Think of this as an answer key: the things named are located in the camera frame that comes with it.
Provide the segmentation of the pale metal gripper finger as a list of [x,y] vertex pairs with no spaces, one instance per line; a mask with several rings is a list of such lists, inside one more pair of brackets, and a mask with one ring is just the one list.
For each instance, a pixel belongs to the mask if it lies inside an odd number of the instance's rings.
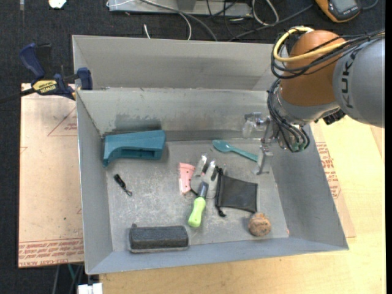
[[261,146],[257,158],[257,166],[253,169],[254,175],[268,174],[273,160],[273,152],[269,147]]
[[246,113],[244,115],[244,120],[243,137],[250,138],[251,133],[261,125],[262,114],[260,112]]

